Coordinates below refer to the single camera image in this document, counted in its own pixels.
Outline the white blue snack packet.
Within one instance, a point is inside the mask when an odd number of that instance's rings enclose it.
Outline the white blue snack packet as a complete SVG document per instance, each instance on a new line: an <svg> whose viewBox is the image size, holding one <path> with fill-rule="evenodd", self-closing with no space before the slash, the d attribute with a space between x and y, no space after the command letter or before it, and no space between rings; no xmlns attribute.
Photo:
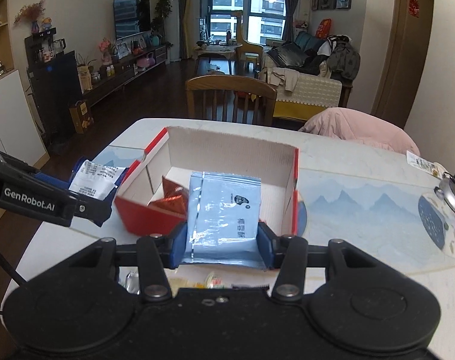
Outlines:
<svg viewBox="0 0 455 360"><path fill-rule="evenodd" d="M86 159L74 170L69 190L104 201L118 188L126 170L125 167L105 166Z"/></svg>

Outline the copper brown snack bag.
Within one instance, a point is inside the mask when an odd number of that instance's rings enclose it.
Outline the copper brown snack bag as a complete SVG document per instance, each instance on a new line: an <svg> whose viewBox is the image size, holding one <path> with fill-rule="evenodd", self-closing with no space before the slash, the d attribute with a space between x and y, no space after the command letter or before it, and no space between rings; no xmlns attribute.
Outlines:
<svg viewBox="0 0 455 360"><path fill-rule="evenodd" d="M148 207L185 217L188 210L188 190L166 177L161 178L161 185L163 197L150 202Z"/></svg>

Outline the light blue snack packet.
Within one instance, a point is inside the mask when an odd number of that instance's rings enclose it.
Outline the light blue snack packet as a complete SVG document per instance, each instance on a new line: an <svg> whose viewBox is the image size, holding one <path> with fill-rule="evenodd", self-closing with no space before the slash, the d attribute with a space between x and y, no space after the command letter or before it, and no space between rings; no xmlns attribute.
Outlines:
<svg viewBox="0 0 455 360"><path fill-rule="evenodd" d="M246 175L191 174L184 264L265 267L256 240L261 185Z"/></svg>

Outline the brown gift bag on floor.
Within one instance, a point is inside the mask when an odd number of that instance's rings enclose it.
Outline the brown gift bag on floor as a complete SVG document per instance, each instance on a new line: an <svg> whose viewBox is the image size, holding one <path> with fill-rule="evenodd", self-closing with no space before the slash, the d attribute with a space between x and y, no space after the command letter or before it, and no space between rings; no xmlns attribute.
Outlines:
<svg viewBox="0 0 455 360"><path fill-rule="evenodd" d="M69 111L76 133L84 134L94 125L94 119L87 102L78 101L69 107Z"/></svg>

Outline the white cabinet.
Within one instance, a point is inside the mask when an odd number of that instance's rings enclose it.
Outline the white cabinet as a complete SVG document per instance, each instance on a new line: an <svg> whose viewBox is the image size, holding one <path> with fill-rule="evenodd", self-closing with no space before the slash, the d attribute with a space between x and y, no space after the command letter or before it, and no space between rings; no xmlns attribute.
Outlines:
<svg viewBox="0 0 455 360"><path fill-rule="evenodd" d="M38 169L49 160L17 70L0 77L0 150Z"/></svg>

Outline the blue mountain table mat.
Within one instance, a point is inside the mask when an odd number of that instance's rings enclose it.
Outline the blue mountain table mat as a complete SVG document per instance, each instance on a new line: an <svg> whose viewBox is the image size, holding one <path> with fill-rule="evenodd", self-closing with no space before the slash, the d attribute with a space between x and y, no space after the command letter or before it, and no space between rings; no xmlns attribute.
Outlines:
<svg viewBox="0 0 455 360"><path fill-rule="evenodd" d="M114 199L122 242L172 230L183 217L153 205L162 183L188 187L201 171L259 178L259 218L278 234L297 233L315 245L340 238L407 274L455 267L455 217L432 189L300 167L293 147L272 142L244 150L241 160L171 143L146 150Z"/></svg>

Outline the red cardboard box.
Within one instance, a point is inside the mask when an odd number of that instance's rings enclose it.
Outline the red cardboard box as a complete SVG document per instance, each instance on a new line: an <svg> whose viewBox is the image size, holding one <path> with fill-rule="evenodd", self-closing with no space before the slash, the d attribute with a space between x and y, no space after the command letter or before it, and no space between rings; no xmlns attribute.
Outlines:
<svg viewBox="0 0 455 360"><path fill-rule="evenodd" d="M262 138L164 127L130 167L114 204L128 232L167 234L181 220L247 239L258 222L297 232L298 148Z"/></svg>

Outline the dark tv console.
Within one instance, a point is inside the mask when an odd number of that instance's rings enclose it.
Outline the dark tv console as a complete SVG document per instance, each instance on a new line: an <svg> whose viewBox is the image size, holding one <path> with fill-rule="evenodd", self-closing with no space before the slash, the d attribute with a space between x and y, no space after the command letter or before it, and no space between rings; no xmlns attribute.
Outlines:
<svg viewBox="0 0 455 360"><path fill-rule="evenodd" d="M110 94L121 90L133 80L167 62L167 45L151 46L138 55L121 58L114 64L114 74L102 78L90 91L83 94L83 100L91 107Z"/></svg>

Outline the wooden dining chair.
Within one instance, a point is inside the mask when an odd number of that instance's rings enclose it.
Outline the wooden dining chair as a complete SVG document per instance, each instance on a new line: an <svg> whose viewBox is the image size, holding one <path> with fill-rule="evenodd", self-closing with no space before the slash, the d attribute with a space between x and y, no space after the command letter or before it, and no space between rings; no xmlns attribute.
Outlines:
<svg viewBox="0 0 455 360"><path fill-rule="evenodd" d="M185 82L188 117L270 127L277 91L247 76L205 75Z"/></svg>

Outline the flat screen television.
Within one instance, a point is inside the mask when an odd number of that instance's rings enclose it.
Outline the flat screen television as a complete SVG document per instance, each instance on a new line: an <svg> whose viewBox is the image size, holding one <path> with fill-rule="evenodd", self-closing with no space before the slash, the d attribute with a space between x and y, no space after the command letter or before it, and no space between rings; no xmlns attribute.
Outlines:
<svg viewBox="0 0 455 360"><path fill-rule="evenodd" d="M150 0L114 0L114 30L117 39L151 29Z"/></svg>

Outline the sofa with clothes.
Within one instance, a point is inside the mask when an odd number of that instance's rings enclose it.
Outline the sofa with clothes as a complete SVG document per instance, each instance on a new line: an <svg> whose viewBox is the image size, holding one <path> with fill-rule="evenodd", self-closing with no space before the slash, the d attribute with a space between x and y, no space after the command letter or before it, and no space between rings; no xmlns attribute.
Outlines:
<svg viewBox="0 0 455 360"><path fill-rule="evenodd" d="M259 78L277 91L277 119L306 121L328 108L347 106L360 62L349 36L321 39L301 32L294 41L264 49Z"/></svg>

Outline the small paper packet on table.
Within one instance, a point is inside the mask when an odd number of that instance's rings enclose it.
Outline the small paper packet on table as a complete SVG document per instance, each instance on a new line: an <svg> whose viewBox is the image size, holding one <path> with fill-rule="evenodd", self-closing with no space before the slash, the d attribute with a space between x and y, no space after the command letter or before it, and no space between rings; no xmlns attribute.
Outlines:
<svg viewBox="0 0 455 360"><path fill-rule="evenodd" d="M444 173L447 171L441 164L432 163L409 150L407 150L406 157L409 165L438 179L443 178Z"/></svg>

